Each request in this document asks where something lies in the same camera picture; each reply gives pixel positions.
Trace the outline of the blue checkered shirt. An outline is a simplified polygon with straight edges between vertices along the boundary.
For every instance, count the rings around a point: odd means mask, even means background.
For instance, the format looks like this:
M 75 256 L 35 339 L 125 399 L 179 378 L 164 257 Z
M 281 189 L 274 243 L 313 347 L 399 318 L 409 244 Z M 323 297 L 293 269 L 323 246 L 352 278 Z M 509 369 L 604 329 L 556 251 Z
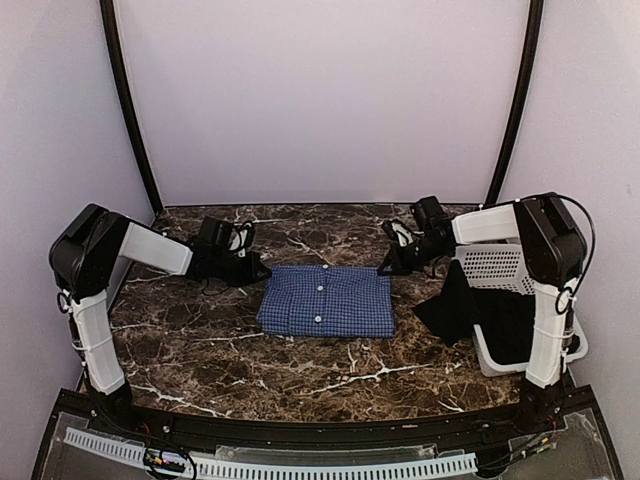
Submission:
M 392 338 L 391 281 L 374 268 L 277 266 L 256 316 L 283 337 Z

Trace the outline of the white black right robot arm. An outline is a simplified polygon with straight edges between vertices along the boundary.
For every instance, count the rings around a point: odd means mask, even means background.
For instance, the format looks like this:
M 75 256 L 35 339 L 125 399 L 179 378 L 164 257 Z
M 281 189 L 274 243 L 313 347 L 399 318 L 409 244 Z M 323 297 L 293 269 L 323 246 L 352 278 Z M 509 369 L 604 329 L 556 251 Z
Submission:
M 398 219 L 382 229 L 391 241 L 378 272 L 407 276 L 459 249 L 474 251 L 515 243 L 534 296 L 532 346 L 510 424 L 521 434 L 547 428 L 562 409 L 574 336 L 574 302 L 595 253 L 596 236 L 583 235 L 568 207 L 577 200 L 556 192 L 536 194 L 449 216 L 439 200 L 410 207 L 419 228 Z

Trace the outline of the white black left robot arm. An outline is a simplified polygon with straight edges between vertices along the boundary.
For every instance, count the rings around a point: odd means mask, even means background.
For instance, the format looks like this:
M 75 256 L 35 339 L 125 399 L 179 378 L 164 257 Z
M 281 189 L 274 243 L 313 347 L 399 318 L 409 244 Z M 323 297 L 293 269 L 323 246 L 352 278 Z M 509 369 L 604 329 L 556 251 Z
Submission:
M 49 251 L 58 305 L 70 318 L 73 346 L 84 364 L 87 389 L 106 402 L 103 421 L 120 436 L 141 427 L 130 406 L 131 387 L 119 363 L 109 320 L 108 289 L 121 259 L 193 282 L 218 279 L 239 288 L 269 279 L 272 271 L 252 250 L 251 222 L 205 218 L 186 241 L 172 238 L 97 204 L 87 205 Z

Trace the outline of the black garment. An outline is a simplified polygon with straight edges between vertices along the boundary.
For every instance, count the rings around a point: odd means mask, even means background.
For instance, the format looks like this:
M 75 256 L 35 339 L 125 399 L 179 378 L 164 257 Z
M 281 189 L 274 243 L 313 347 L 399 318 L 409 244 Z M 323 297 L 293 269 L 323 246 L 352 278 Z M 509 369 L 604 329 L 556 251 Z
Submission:
M 440 294 L 416 305 L 413 313 L 448 347 L 470 338 L 479 326 L 496 363 L 524 363 L 530 358 L 535 297 L 472 288 L 457 260 L 451 262 Z

